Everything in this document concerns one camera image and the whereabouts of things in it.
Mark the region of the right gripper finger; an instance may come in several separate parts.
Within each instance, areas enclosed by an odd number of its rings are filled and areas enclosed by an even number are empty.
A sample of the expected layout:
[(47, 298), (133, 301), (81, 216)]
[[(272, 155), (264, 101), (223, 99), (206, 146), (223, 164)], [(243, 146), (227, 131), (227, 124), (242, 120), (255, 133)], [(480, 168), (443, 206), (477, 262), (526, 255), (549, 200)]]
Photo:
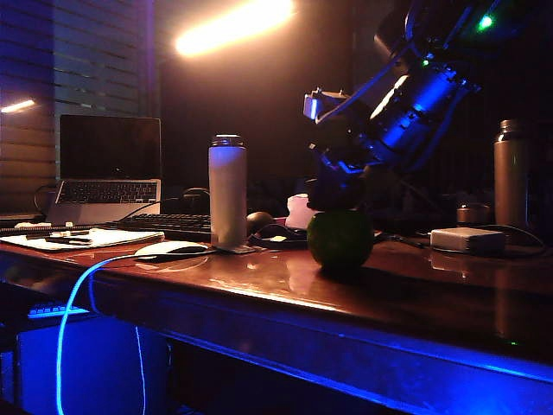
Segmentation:
[(325, 210), (324, 187), (322, 184), (320, 172), (307, 180), (308, 207), (315, 211)]
[(365, 166), (360, 178), (363, 184), (363, 194), (361, 202), (359, 203), (359, 209), (363, 211), (370, 211), (373, 204), (374, 196), (374, 173), (371, 166)]

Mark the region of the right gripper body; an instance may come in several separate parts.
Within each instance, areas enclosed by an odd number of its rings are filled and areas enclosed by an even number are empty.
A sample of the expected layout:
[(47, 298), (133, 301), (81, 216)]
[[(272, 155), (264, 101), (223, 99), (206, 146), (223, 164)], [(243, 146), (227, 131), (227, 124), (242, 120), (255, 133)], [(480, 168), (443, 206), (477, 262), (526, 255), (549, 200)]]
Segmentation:
[(329, 137), (318, 137), (308, 145), (315, 161), (315, 173), (321, 173), (324, 195), (363, 192), (360, 176), (365, 166), (373, 168), (374, 194), (382, 195), (389, 190), (390, 172), (366, 143), (371, 133), (371, 127), (349, 125), (331, 131)]

